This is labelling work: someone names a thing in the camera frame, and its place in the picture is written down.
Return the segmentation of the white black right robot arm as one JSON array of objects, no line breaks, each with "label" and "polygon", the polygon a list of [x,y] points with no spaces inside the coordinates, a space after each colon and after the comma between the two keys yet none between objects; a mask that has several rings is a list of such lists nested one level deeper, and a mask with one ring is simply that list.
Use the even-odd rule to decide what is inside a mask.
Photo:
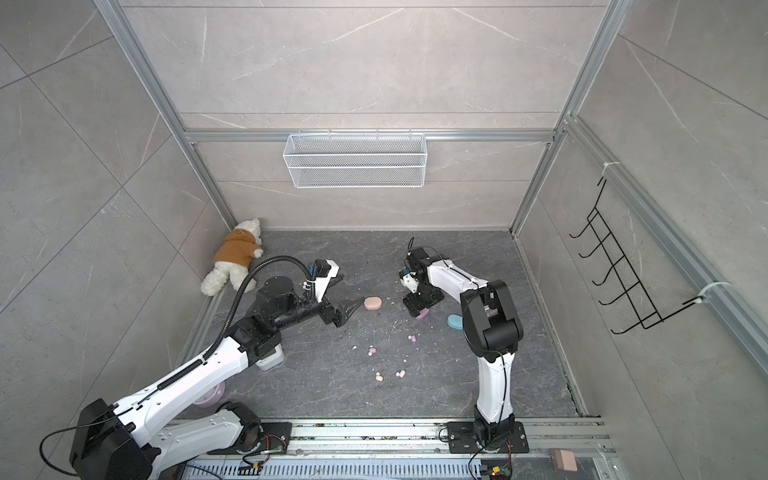
[{"label": "white black right robot arm", "polygon": [[524,330],[508,286],[501,280],[472,275],[423,247],[407,252],[399,279],[408,290],[403,304],[415,318],[425,317],[445,297],[460,304],[462,331],[478,360],[479,395],[473,421],[476,441],[485,447],[509,436],[515,424],[511,369]]}]

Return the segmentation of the blue earbud charging case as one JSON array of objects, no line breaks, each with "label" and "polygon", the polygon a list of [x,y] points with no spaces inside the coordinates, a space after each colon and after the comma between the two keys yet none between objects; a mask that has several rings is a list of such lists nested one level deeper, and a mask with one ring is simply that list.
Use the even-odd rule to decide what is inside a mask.
[{"label": "blue earbud charging case", "polygon": [[447,319],[447,324],[450,328],[461,331],[463,329],[463,318],[459,315],[451,314]]}]

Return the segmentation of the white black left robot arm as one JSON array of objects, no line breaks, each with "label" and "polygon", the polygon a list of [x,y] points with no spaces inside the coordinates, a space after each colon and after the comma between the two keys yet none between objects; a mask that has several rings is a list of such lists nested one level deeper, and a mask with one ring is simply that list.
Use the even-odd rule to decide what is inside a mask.
[{"label": "white black left robot arm", "polygon": [[84,407],[75,426],[67,476],[78,479],[156,479],[171,466],[210,450],[245,443],[260,428],[259,417],[235,402],[223,412],[175,424],[176,416],[229,378],[256,365],[268,370],[284,359],[281,332],[314,317],[344,326],[363,299],[332,303],[326,291],[342,280],[338,265],[318,259],[310,265],[288,255],[268,258],[246,276],[288,262],[305,277],[300,288],[286,276],[264,282],[242,318],[245,293],[238,289],[225,323],[202,353],[149,386],[109,404],[97,399]]}]

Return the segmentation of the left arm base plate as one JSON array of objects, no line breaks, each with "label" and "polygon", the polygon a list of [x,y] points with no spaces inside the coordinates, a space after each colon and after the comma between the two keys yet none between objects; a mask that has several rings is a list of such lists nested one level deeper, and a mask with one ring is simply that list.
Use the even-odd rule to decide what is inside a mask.
[{"label": "left arm base plate", "polygon": [[208,455],[262,454],[269,451],[284,453],[291,442],[293,424],[267,421],[259,427],[248,427],[233,446],[208,451]]}]

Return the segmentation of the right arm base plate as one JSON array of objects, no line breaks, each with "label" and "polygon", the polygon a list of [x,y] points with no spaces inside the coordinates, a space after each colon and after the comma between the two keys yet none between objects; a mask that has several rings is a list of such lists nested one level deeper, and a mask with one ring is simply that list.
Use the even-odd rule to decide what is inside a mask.
[{"label": "right arm base plate", "polygon": [[513,454],[530,452],[524,426],[518,421],[507,423],[493,435],[478,421],[448,422],[439,433],[439,438],[448,444],[452,454],[474,454],[481,450]]}]

